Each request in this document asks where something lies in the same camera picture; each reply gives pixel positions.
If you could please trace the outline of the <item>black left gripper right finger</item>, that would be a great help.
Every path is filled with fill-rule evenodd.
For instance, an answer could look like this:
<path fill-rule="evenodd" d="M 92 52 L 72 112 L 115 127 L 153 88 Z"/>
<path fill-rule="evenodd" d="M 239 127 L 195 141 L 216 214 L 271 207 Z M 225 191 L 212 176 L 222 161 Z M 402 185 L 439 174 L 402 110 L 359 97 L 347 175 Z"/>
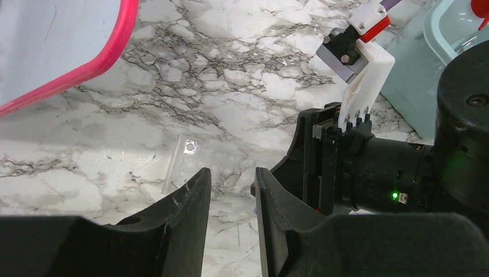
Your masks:
<path fill-rule="evenodd" d="M 263 276 L 487 276 L 488 242 L 457 214 L 325 216 L 255 171 Z"/>

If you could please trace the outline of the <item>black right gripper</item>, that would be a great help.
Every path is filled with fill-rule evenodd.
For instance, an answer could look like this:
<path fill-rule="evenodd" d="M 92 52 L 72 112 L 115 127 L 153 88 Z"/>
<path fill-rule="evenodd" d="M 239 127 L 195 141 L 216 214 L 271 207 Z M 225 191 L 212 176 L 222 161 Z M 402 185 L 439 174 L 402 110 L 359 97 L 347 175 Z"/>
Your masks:
<path fill-rule="evenodd" d="M 291 146 L 272 168 L 279 183 L 324 215 L 431 212 L 431 148 L 375 137 L 369 115 L 341 129 L 339 112 L 333 102 L 299 114 Z"/>

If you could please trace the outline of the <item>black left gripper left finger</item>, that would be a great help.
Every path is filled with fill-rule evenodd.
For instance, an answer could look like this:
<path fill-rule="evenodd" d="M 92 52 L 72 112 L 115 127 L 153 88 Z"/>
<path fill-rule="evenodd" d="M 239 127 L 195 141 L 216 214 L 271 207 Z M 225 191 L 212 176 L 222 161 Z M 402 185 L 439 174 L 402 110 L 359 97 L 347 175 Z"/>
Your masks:
<path fill-rule="evenodd" d="M 80 216 L 1 217 L 2 276 L 200 276 L 211 172 L 117 224 Z"/>

